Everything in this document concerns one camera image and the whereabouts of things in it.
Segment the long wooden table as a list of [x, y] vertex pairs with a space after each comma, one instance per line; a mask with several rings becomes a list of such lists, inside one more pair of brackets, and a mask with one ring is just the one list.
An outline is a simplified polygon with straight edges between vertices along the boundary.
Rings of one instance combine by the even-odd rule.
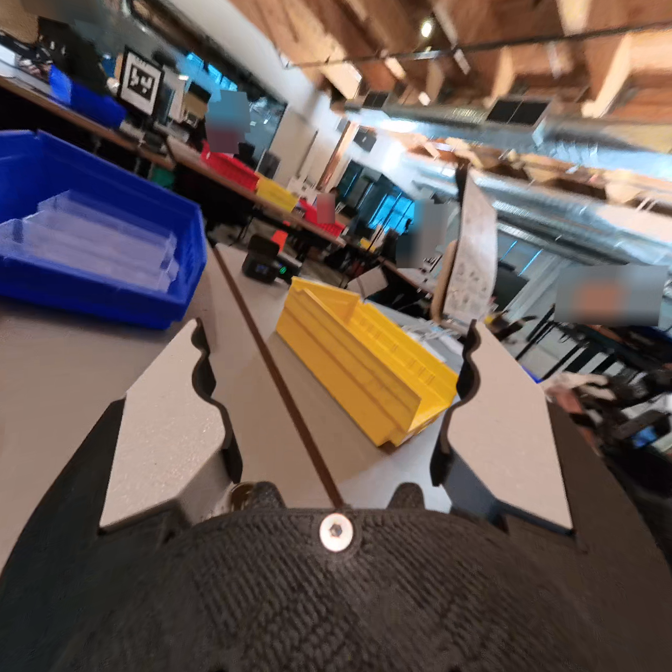
[[200, 205], [204, 218], [212, 225], [230, 223], [241, 226], [240, 235], [252, 219], [287, 231], [307, 248], [323, 239], [343, 246], [303, 217], [283, 210], [259, 196], [254, 190], [213, 171], [193, 148], [168, 136], [145, 134], [142, 140], [122, 129], [107, 128], [72, 111], [31, 86], [38, 80], [29, 77], [1, 77], [1, 130], [42, 130], [97, 155], [110, 163], [149, 180], [157, 169], [165, 169], [174, 178], [171, 189]]

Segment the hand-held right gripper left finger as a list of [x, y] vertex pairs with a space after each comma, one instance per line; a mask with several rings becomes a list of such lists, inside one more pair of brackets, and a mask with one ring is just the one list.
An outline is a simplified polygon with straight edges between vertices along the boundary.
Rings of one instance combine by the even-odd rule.
[[216, 515], [243, 460], [216, 379], [203, 323], [192, 319], [130, 386], [100, 527], [172, 511], [187, 524]]

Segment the black and white tag board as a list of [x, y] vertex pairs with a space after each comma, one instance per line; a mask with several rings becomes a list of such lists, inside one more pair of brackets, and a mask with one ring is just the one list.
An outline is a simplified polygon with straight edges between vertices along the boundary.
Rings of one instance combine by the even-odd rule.
[[164, 71], [159, 65], [126, 46], [115, 97], [121, 104], [153, 118], [163, 79]]

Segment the large yellow plastic bin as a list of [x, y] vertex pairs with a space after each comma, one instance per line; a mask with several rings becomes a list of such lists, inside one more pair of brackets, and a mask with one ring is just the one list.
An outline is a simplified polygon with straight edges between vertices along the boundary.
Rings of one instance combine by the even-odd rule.
[[456, 398], [458, 374], [353, 292], [295, 277], [275, 330], [377, 447], [401, 446]]

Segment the red plastic bin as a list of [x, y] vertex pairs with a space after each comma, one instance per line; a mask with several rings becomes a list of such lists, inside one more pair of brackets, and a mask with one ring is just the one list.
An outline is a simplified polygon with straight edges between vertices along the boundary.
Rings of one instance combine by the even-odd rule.
[[207, 140], [203, 142], [200, 156], [203, 162], [221, 177], [244, 189], [256, 192], [259, 175], [235, 156], [212, 151]]
[[305, 198], [300, 198], [299, 209], [303, 212], [303, 218], [308, 223], [318, 227], [333, 237], [339, 237], [345, 231], [346, 225], [338, 221], [335, 214], [329, 214], [326, 206], [318, 205], [318, 200], [310, 204]]

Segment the white instruction sheet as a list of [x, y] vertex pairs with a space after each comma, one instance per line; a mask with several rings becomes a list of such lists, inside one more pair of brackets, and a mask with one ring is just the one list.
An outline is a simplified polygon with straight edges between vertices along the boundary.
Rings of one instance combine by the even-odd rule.
[[497, 278], [497, 211], [467, 163], [456, 169], [460, 230], [443, 313], [468, 327], [489, 313]]

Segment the wooden sheet stand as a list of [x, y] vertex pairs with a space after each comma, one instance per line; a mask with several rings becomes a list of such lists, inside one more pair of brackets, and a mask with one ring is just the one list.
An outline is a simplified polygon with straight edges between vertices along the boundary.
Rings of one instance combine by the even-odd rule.
[[458, 240], [453, 240], [447, 245], [441, 258], [440, 273], [436, 279], [434, 289], [432, 290], [429, 315], [432, 322], [439, 326], [445, 326], [447, 324], [447, 321], [444, 318], [443, 309], [446, 303], [448, 285], [452, 275], [457, 248]]

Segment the small yellow plastic bin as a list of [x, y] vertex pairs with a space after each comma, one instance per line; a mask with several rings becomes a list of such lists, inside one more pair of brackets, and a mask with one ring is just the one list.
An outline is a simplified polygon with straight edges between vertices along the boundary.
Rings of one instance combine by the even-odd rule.
[[257, 175], [256, 195], [277, 208], [285, 212], [292, 212], [298, 204], [299, 198], [289, 190], [283, 188], [280, 184], [266, 178], [263, 175]]

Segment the clear plastic box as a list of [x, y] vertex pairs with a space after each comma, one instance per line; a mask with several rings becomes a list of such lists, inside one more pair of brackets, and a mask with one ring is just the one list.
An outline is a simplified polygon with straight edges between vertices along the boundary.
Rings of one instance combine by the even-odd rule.
[[167, 261], [133, 259], [127, 245], [122, 245], [121, 251], [99, 248], [94, 242], [20, 219], [1, 224], [1, 256], [61, 273], [88, 275], [158, 292], [169, 290], [180, 269], [172, 256]]
[[143, 221], [128, 221], [95, 210], [41, 210], [23, 218], [22, 223], [25, 233], [30, 231], [44, 240], [138, 264], [166, 265], [177, 248], [176, 236], [168, 231], [147, 229], [141, 226]]
[[105, 234], [123, 235], [151, 245], [167, 244], [168, 241], [175, 243], [177, 240], [176, 234], [165, 226], [134, 214], [128, 208], [115, 206], [75, 189], [40, 201], [37, 211], [63, 218], [65, 223], [52, 225], [63, 231], [84, 229], [90, 233], [97, 229], [105, 231]]

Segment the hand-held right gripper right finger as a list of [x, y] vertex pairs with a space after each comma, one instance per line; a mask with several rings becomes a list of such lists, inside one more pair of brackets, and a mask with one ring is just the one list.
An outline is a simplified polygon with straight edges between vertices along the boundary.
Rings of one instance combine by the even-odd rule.
[[489, 522], [512, 516], [572, 530], [547, 398], [483, 323], [470, 325], [456, 390], [430, 461], [432, 484], [454, 510]]

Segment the small black device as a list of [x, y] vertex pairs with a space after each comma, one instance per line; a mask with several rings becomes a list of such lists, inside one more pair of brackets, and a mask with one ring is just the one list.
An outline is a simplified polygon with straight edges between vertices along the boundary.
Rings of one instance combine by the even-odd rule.
[[277, 242], [254, 234], [249, 239], [241, 272], [263, 284], [273, 284], [276, 280], [291, 284], [292, 279], [302, 273], [302, 266], [302, 262], [281, 253]]

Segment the silver air duct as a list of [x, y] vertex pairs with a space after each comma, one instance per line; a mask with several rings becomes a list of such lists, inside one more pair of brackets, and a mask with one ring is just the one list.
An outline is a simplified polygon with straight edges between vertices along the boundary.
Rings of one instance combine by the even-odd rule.
[[[409, 126], [430, 140], [455, 138], [503, 153], [541, 150], [542, 156], [580, 167], [604, 168], [607, 160], [625, 158], [628, 167], [653, 168], [654, 177], [671, 176], [669, 155], [651, 153], [616, 142], [604, 134], [576, 133], [576, 125], [542, 118], [536, 127], [508, 126], [486, 121], [473, 108], [445, 105], [371, 107], [345, 103], [348, 119], [376, 130], [398, 131]], [[491, 199], [499, 218], [512, 226], [567, 248], [585, 249], [611, 263], [671, 266], [671, 218], [611, 206], [587, 196], [543, 187], [539, 182], [485, 173], [474, 169], [476, 185]]]

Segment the large blue plastic bin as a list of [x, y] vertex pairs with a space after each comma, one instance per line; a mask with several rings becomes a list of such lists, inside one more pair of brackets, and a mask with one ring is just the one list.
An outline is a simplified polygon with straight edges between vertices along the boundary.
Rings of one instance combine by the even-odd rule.
[[174, 232], [177, 279], [167, 292], [158, 292], [1, 257], [1, 295], [151, 329], [181, 320], [206, 265], [200, 207], [44, 132], [1, 132], [1, 223], [22, 220], [38, 212], [40, 201], [69, 189]]

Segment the small blue plastic bin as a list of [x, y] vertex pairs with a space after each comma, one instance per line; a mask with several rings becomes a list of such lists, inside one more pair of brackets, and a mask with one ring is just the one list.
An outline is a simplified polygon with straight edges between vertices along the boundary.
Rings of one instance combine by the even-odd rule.
[[126, 118], [126, 110], [112, 96], [102, 96], [51, 65], [48, 73], [50, 96], [72, 111], [106, 128], [119, 129]]

